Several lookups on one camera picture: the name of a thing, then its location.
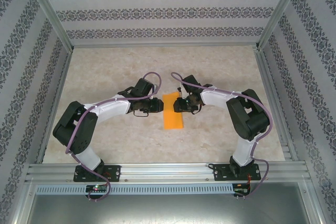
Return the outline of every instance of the patterned wallpaper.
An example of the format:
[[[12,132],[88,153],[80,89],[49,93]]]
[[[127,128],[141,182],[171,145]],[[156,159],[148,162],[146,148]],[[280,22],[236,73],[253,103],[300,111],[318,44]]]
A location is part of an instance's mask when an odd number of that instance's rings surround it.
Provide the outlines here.
[[[336,223],[335,0],[291,0],[264,48],[300,159]]]
[[[257,42],[279,0],[50,0],[74,45]]]
[[[0,0],[0,223],[36,162],[68,54],[37,0]]]

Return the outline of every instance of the mounting bracket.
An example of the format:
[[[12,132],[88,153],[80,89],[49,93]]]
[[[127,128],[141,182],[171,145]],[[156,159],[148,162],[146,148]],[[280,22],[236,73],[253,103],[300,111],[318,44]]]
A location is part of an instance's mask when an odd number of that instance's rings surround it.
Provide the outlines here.
[[[213,170],[215,181],[237,181],[237,180],[261,180],[258,164],[253,164],[248,172],[238,174],[236,177],[230,170],[230,164],[209,164],[208,167]]]
[[[120,165],[104,165],[102,176],[106,177],[109,182],[119,182],[121,173]],[[102,178],[88,172],[81,165],[77,165],[74,174],[74,182],[104,182]]]

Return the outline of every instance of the robotic arm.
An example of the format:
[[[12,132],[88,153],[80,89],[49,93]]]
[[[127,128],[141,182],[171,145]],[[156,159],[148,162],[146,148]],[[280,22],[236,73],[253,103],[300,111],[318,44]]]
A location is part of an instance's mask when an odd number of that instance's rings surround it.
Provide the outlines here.
[[[193,75],[184,78],[182,81],[201,86]],[[181,83],[178,90],[181,91],[182,97],[175,101],[174,111],[196,114],[204,105],[228,108],[232,123],[239,136],[237,148],[230,158],[229,168],[235,177],[238,177],[239,174],[245,174],[254,163],[251,151],[256,139],[270,125],[269,118],[265,111],[253,101],[233,95],[233,92],[227,94],[216,91],[216,87],[211,84],[206,84],[203,87],[208,89],[201,89]],[[248,89],[241,94],[261,103],[256,92],[252,89]]]
[[[91,107],[89,113],[83,118],[78,127],[70,151],[87,168],[98,174],[103,173],[104,162],[90,146],[91,138],[97,124],[117,115],[124,115],[135,111],[141,111],[148,116],[149,113],[163,111],[163,102],[158,98],[139,99],[154,91],[154,85],[144,78],[139,79],[135,87],[129,87],[112,97],[112,101],[101,105],[98,103],[81,104],[74,101],[69,104],[60,118],[52,134],[63,145],[68,146],[70,138],[75,130],[77,122]]]

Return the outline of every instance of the orange foam block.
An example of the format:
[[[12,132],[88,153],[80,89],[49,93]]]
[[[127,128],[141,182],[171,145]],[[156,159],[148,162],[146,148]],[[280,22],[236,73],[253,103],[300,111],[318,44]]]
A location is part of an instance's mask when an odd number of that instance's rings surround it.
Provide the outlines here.
[[[163,107],[163,127],[165,130],[182,129],[182,113],[174,112],[174,102],[179,97],[178,92],[162,95]]]

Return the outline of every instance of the marble floor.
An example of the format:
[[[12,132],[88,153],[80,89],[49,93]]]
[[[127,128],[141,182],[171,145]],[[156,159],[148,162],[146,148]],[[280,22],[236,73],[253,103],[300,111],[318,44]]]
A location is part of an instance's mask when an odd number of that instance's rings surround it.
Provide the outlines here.
[[[179,86],[170,76],[175,71],[184,77],[193,74],[202,85],[234,91],[254,89],[269,107],[251,46],[75,49],[54,126],[70,102],[108,99],[135,85],[149,71],[162,77],[159,98]],[[157,83],[155,76],[148,79]],[[147,118],[131,113],[116,116],[97,125],[91,146],[105,163],[229,161],[238,136],[227,110],[205,106],[197,115],[184,113],[183,123],[183,129],[164,130],[162,113]],[[51,136],[44,163],[75,163],[65,149]],[[255,157],[284,161],[283,156],[274,128],[260,141]]]

